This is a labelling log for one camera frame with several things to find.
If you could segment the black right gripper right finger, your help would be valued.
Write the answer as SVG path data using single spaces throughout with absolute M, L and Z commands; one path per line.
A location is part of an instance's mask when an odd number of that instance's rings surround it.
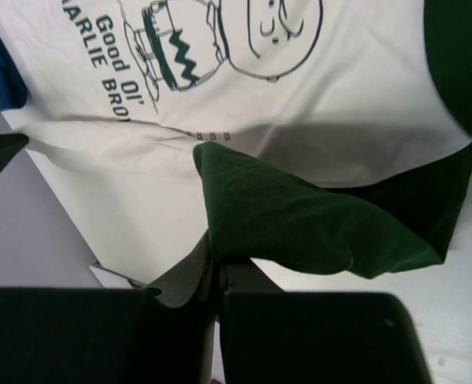
M 287 292 L 252 261 L 220 266 L 228 383 L 428 383 L 410 314 L 381 292 Z

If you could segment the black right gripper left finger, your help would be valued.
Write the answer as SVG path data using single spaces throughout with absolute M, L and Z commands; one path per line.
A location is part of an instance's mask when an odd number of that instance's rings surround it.
M 211 274 L 202 237 L 142 288 L 0 287 L 0 383 L 208 383 Z

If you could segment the white green-sleeved Charlie Brown shirt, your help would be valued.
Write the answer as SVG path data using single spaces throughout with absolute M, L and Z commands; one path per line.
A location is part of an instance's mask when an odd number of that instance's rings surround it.
M 97 260 L 201 236 L 308 274 L 443 264 L 472 172 L 472 1 L 3 1 L 29 149 Z

